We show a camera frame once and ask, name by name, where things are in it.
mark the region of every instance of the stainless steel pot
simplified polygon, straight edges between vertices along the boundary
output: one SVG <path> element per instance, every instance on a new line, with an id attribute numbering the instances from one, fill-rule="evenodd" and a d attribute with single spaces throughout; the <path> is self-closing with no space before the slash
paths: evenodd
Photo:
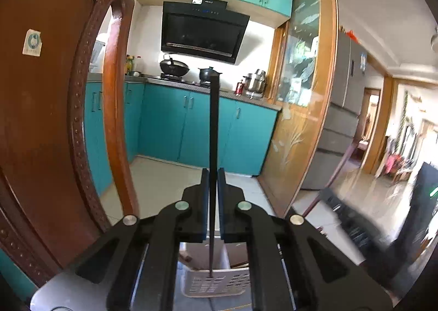
<path id="1" fill-rule="evenodd" d="M 262 94 L 266 87 L 266 73 L 264 70 L 257 69 L 254 74 L 244 76 L 244 89 L 246 91 Z"/>

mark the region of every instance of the red bottle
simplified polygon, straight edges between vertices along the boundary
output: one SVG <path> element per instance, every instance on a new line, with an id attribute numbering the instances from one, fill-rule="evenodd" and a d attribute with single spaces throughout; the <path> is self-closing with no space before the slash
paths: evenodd
<path id="1" fill-rule="evenodd" d="M 234 94 L 236 94 L 236 95 L 242 95 L 243 91 L 244 91 L 244 81 L 243 81 L 243 80 L 240 80 L 240 81 L 237 83 L 236 90 L 234 91 Z"/>

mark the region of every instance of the white plastic basket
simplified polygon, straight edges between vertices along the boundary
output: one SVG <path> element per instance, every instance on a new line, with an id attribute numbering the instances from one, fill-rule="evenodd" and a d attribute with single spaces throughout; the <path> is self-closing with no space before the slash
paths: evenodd
<path id="1" fill-rule="evenodd" d="M 213 277 L 208 268 L 209 241 L 181 243 L 180 253 L 193 258 L 183 267 L 181 292 L 187 297 L 219 297 L 240 295 L 250 287 L 249 268 L 230 269 L 228 252 L 219 237 L 215 238 Z"/>
<path id="2" fill-rule="evenodd" d="M 191 270 L 184 266 L 181 291 L 187 297 L 218 297 L 242 294 L 250 286 L 249 269 Z"/>

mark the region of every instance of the teal lower cabinet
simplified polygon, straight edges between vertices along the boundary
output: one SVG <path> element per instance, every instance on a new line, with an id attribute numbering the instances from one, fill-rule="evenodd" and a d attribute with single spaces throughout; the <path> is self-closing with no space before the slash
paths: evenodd
<path id="1" fill-rule="evenodd" d="M 84 112 L 85 147 L 96 191 L 100 196 L 113 181 L 103 129 L 102 83 L 88 83 Z"/>
<path id="2" fill-rule="evenodd" d="M 277 112 L 220 98 L 218 166 L 260 174 Z M 210 96 L 160 85 L 145 86 L 139 152 L 196 167 L 209 166 Z"/>
<path id="3" fill-rule="evenodd" d="M 139 129 L 144 90 L 143 83 L 126 83 L 124 118 L 128 162 L 132 162 L 139 152 Z"/>
<path id="4" fill-rule="evenodd" d="M 210 96 L 188 92 L 189 101 L 185 119 L 181 152 L 178 162 L 207 168 L 210 144 Z"/>
<path id="5" fill-rule="evenodd" d="M 146 84 L 140 123 L 139 153 L 178 161 L 190 92 Z"/>
<path id="6" fill-rule="evenodd" d="M 235 103 L 221 166 L 230 173 L 259 175 L 277 112 L 249 103 Z"/>

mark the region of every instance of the doorway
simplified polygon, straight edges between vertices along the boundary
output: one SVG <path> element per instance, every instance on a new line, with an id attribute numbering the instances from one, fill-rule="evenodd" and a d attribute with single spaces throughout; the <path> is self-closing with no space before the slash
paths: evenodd
<path id="1" fill-rule="evenodd" d="M 358 128 L 354 135 L 354 141 L 358 146 L 354 149 L 349 163 L 357 168 L 362 166 L 366 152 L 373 137 L 374 126 L 378 116 L 378 106 L 381 91 L 379 89 L 365 88 L 362 100 L 362 110 L 359 115 Z"/>

